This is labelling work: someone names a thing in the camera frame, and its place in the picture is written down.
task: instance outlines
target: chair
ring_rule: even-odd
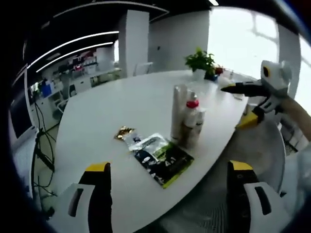
[[[152,65],[153,65],[153,62],[136,64],[134,72],[133,72],[133,76],[149,74],[149,71]]]
[[[70,98],[69,94],[69,88],[70,88],[70,77],[66,76],[61,78],[62,83],[63,83],[63,90],[62,90],[62,100],[57,104],[58,110],[63,114],[66,104]]]

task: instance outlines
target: white table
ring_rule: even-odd
[[[134,232],[170,210],[215,163],[247,104],[212,82],[206,87],[206,119],[192,165],[167,189],[153,180],[124,142],[114,139],[125,125],[140,135],[170,137],[173,86],[191,82],[191,71],[152,73],[117,80],[70,98],[60,122],[55,159],[57,193],[79,182],[91,163],[111,162],[112,227]]]

